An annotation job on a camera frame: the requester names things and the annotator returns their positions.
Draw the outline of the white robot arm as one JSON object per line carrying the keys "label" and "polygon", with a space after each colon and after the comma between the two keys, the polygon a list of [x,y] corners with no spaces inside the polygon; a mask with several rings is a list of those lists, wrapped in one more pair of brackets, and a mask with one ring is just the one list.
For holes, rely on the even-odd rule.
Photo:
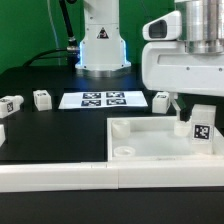
{"label": "white robot arm", "polygon": [[[119,0],[84,0],[85,36],[76,68],[95,77],[128,68]],[[154,91],[224,96],[224,0],[174,0],[142,28],[142,81]]]}

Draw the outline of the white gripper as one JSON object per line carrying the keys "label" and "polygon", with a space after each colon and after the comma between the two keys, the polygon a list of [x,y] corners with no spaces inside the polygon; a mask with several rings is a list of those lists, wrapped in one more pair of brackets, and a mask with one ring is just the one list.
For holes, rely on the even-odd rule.
{"label": "white gripper", "polygon": [[[224,97],[224,53],[188,54],[183,42],[149,42],[142,52],[142,80],[149,90]],[[183,99],[171,104],[180,120]]]}

